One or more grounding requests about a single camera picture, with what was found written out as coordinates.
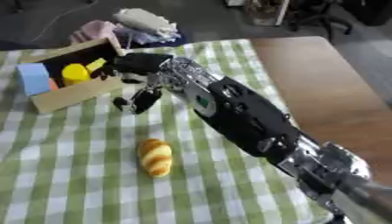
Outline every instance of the checkered tablecloth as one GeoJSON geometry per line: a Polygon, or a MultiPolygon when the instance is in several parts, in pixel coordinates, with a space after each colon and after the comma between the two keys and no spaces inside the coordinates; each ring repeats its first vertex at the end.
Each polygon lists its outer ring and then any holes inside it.
{"type": "MultiPolygon", "coordinates": [[[[141,50],[196,60],[287,111],[247,40],[141,50]]],[[[328,214],[265,159],[246,155],[166,93],[147,113],[111,104],[135,87],[38,115],[15,65],[44,51],[2,52],[0,223],[322,223],[328,214]],[[171,174],[150,178],[137,162],[148,137],[173,150],[171,174]]]]}

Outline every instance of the croissant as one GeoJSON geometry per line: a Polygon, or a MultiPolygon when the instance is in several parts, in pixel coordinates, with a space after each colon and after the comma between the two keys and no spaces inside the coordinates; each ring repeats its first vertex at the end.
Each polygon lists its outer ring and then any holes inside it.
{"type": "Polygon", "coordinates": [[[150,138],[141,142],[138,155],[142,167],[152,177],[163,177],[172,168],[172,149],[159,139],[150,138]]]}

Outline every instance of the blue block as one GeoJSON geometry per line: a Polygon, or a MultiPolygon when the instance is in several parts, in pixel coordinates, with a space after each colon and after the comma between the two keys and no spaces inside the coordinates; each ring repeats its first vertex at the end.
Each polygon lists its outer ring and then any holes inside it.
{"type": "Polygon", "coordinates": [[[49,73],[42,63],[21,64],[17,66],[19,83],[25,94],[38,95],[50,91],[49,73]]]}

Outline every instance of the orange block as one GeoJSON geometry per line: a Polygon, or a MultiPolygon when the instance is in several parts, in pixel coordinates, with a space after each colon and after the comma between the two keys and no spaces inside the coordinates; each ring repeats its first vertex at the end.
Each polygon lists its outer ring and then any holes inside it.
{"type": "Polygon", "coordinates": [[[57,86],[56,82],[52,78],[49,78],[49,88],[51,90],[59,89],[59,87],[57,86]]]}

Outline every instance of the robotic hand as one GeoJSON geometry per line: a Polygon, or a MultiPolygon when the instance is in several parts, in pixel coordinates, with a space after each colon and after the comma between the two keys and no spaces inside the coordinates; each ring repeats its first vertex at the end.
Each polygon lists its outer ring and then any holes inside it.
{"type": "Polygon", "coordinates": [[[143,113],[164,88],[240,149],[266,158],[296,179],[305,195],[333,213],[330,223],[344,223],[345,215],[355,224],[392,223],[392,200],[388,200],[392,188],[374,184],[364,160],[337,144],[317,143],[294,127],[288,115],[241,83],[209,73],[187,58],[150,53],[115,58],[94,76],[117,72],[147,78],[146,86],[130,100],[114,100],[119,109],[143,113]]]}

